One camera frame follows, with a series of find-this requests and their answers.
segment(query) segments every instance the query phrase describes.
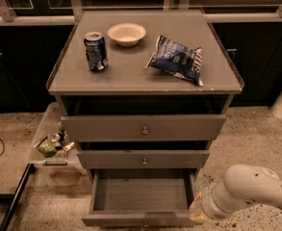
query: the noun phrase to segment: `speckled floor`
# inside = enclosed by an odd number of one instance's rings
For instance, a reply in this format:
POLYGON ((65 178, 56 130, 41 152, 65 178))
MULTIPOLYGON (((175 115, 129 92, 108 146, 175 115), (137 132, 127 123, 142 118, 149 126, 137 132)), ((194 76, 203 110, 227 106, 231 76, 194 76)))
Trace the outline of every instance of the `speckled floor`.
MULTIPOLYGON (((6 150, 0 157, 0 193, 13 193, 27 165, 31 141, 42 114, 1 114, 0 138, 6 150)), ((282 119, 267 107, 230 108, 211 147, 211 155, 196 179, 200 191, 221 180, 234 164, 269 167, 282 179, 282 119)), ((81 221, 88 212, 91 183, 78 165, 59 170, 39 167, 31 175, 9 230, 113 230, 89 228, 81 221)), ((0 207, 0 222, 4 216, 0 207)), ((237 212, 228 220, 195 228, 159 230, 282 230, 282 211, 258 205, 237 212)), ((141 230, 129 228, 120 230, 141 230)))

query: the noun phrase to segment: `white bowl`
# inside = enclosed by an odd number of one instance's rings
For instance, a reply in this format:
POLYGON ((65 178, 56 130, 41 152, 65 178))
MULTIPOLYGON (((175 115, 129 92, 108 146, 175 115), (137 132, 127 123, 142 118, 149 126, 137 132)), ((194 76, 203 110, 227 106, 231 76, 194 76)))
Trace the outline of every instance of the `white bowl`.
POLYGON ((109 37, 123 47, 136 45, 145 34, 146 30, 141 25, 134 23, 116 24, 108 31, 109 37))

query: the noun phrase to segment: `cabinet top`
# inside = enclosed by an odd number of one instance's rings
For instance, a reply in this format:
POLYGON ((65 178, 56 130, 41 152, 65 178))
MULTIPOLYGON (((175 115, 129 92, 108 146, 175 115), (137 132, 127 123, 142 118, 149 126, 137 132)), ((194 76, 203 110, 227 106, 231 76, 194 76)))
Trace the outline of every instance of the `cabinet top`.
POLYGON ((200 11, 84 12, 55 76, 50 78, 49 92, 54 95, 240 93, 241 77, 225 56, 200 11), (146 30, 145 38, 130 48, 117 45, 107 35, 109 28, 125 22, 140 24, 146 30), (109 66, 101 72, 91 72, 86 59, 84 35, 90 31, 101 32, 106 40, 109 66), (202 47, 204 87, 160 69, 145 68, 159 35, 192 49, 202 47))

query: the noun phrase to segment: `white robot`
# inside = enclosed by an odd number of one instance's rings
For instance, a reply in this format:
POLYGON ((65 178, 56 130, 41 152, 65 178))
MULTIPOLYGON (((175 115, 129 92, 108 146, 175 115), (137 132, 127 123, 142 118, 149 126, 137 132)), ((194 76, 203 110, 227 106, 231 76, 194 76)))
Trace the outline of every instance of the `white robot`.
POLYGON ((256 204, 282 210, 282 180, 271 169, 234 165, 223 180, 198 194, 191 206, 191 219, 213 222, 229 218, 234 212, 256 204))

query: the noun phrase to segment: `drawer knob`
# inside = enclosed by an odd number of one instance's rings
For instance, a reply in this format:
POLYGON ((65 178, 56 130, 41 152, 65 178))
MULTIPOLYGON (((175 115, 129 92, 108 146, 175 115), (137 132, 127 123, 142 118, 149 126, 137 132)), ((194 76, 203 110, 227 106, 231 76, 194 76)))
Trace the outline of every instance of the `drawer knob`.
POLYGON ((149 131, 148 131, 148 129, 147 129, 146 127, 143 127, 141 133, 142 133, 144 136, 146 136, 146 135, 149 134, 149 131))
POLYGON ((141 164, 142 164, 143 166, 146 166, 146 165, 148 165, 148 162, 147 162, 147 160, 144 158, 144 159, 142 159, 141 164))

